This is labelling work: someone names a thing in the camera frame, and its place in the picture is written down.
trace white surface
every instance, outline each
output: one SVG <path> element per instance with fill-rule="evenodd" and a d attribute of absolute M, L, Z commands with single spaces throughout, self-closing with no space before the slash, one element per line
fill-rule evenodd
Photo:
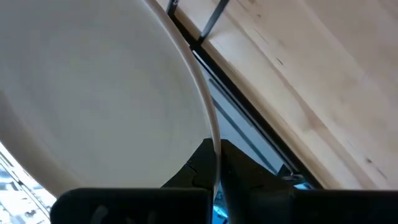
<path fill-rule="evenodd" d="M 218 137 L 200 71 L 157 8 L 0 2 L 0 140 L 54 195 L 160 187 Z"/>

